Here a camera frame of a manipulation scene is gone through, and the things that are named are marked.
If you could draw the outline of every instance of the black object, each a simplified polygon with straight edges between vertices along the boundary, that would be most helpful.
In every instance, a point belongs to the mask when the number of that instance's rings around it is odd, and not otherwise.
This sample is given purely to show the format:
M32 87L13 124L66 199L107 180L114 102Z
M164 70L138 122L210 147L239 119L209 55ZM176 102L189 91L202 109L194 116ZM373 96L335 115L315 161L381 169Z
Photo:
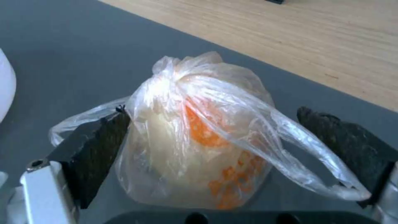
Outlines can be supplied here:
M282 4L284 0L266 0L266 1L273 2L276 4Z
M339 156L371 192L371 198L358 204L362 207L375 204L398 161L398 151L360 125L341 121L331 114L301 107L297 118Z
M129 212L105 224L124 223L261 223L261 224L377 224L378 222L350 212Z
M82 124L47 157L62 164L73 199L86 209L109 173L130 122L124 107Z

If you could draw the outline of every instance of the knotted plastic bag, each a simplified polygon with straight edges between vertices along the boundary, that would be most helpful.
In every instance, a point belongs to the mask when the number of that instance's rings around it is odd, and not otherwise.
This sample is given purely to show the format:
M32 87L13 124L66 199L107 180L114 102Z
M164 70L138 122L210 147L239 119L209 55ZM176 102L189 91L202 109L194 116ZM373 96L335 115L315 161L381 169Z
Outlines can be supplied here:
M179 60L163 57L130 98L98 106L50 130L60 133L98 120L125 104L131 118L116 164L121 186L136 201L185 208L243 205L274 166L319 194L360 201L370 193L319 139L274 108L249 69L210 52ZM320 160L342 184L326 186L283 148L291 142Z

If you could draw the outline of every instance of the black base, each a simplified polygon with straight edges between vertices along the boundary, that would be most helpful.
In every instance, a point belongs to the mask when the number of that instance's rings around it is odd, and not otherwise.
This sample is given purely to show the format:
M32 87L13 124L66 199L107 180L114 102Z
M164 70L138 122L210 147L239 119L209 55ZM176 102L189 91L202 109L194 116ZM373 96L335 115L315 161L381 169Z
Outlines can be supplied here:
M282 4L284 0L266 0L266 1L273 2L276 4Z

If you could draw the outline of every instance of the plastic bag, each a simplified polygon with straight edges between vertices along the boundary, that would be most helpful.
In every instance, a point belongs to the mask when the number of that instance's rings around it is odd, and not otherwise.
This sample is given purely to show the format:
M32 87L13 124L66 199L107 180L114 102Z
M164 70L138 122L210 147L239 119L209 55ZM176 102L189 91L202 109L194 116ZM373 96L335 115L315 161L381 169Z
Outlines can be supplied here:
M274 108L249 69L210 52L180 61L163 57L153 76L126 101L131 124L116 172L134 200L185 208L243 205L272 166L298 185L344 200L370 197L345 164L319 139ZM59 134L110 114L126 98L69 118ZM320 160L344 186L326 186L289 154L281 139Z

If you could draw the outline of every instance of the white object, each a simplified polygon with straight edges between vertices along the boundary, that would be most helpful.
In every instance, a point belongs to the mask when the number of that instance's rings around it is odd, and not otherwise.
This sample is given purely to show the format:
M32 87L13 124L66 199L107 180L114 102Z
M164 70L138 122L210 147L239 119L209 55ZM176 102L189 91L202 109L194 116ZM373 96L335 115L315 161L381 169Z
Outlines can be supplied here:
M11 106L16 86L14 69L0 49L0 123Z
M29 224L75 224L77 209L58 162L21 177Z

